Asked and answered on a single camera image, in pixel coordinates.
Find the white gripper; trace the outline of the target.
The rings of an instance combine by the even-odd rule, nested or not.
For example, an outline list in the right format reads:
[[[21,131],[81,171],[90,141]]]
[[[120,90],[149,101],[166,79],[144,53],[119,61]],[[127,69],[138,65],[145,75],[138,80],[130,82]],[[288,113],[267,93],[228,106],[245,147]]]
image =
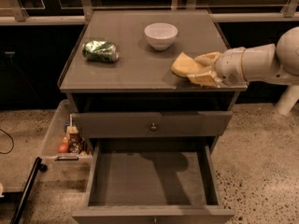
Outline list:
[[[200,86],[218,87],[222,82],[227,86],[243,86],[247,84],[242,74],[242,56],[244,47],[227,49],[220,54],[217,51],[199,55],[194,58],[197,63],[204,66],[215,64],[216,73],[208,70],[196,74],[188,74],[187,78],[191,83]]]

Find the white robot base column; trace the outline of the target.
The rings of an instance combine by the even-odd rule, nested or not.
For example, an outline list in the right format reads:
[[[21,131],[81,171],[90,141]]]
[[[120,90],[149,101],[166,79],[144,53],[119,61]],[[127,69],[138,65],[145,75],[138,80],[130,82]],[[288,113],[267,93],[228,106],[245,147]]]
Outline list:
[[[287,115],[299,100],[299,85],[289,86],[280,96],[275,109],[281,115]]]

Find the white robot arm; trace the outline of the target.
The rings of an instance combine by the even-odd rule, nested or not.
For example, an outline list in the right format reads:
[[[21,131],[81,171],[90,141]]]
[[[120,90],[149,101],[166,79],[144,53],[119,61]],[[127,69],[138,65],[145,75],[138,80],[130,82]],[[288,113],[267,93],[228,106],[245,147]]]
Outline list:
[[[299,75],[299,28],[281,36],[278,43],[254,48],[228,49],[209,58],[195,58],[208,63],[207,68],[189,73],[191,83],[209,87],[238,87],[253,81],[278,85],[295,85]]]

